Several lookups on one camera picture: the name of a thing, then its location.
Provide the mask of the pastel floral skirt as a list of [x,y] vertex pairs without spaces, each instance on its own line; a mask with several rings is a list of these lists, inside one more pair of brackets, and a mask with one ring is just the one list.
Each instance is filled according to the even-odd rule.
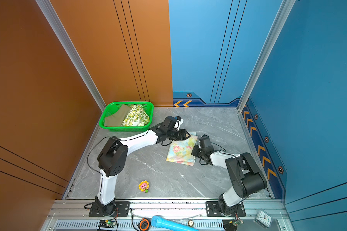
[[185,141],[173,141],[168,150],[166,161],[194,166],[195,156],[192,155],[198,136],[196,132],[190,132],[190,138]]

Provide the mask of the olive green skirt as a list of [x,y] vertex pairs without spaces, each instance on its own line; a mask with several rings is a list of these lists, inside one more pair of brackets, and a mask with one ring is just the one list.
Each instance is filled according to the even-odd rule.
[[117,112],[105,118],[104,126],[121,127],[123,124],[123,121],[126,119],[130,111],[131,111],[131,107],[127,105],[122,105]]

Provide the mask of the green plastic basket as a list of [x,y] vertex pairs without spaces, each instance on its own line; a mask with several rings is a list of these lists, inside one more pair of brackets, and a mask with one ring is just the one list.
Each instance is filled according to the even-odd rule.
[[[122,106],[122,105],[127,105],[127,106],[131,106],[131,105],[142,105],[144,107],[145,112],[147,113],[147,115],[150,118],[150,121],[147,125],[143,126],[143,127],[106,127],[104,126],[104,120],[107,116],[110,116],[112,114],[114,114],[115,112],[118,111],[118,109]],[[152,123],[152,119],[153,119],[153,110],[154,110],[154,105],[151,102],[144,102],[144,101],[140,101],[140,102],[113,102],[107,105],[107,107],[105,108],[100,120],[99,120],[99,126],[103,129],[107,129],[109,131],[146,131],[149,126]]]

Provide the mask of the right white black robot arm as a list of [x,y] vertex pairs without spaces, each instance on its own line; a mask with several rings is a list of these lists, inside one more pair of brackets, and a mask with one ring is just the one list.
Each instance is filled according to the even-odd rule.
[[235,155],[215,150],[207,135],[199,138],[192,155],[203,160],[205,165],[228,171],[231,187],[218,200],[219,211],[225,216],[235,213],[245,199],[268,186],[267,179],[250,153]]

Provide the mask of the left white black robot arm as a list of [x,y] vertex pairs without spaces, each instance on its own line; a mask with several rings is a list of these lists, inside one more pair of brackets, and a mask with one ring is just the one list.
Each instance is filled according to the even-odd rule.
[[185,141],[191,134],[180,128],[183,119],[179,116],[167,116],[162,123],[128,138],[110,137],[97,157],[100,169],[99,192],[93,206],[97,214],[106,217],[116,216],[115,188],[117,177],[125,167],[126,159],[131,153],[147,146],[163,144],[165,140]]

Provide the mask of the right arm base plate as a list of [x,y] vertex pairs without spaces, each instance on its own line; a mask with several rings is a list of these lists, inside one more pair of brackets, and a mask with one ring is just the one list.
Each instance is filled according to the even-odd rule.
[[229,213],[223,213],[221,211],[219,201],[206,201],[206,214],[208,217],[246,217],[246,211],[243,202],[233,206],[228,210]]

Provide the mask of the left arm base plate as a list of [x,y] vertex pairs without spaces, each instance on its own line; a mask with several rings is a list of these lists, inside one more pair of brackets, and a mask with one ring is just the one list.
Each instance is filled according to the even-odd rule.
[[106,206],[98,206],[96,202],[91,203],[89,209],[89,217],[115,217],[125,218],[130,211],[130,202],[117,201],[111,202]]

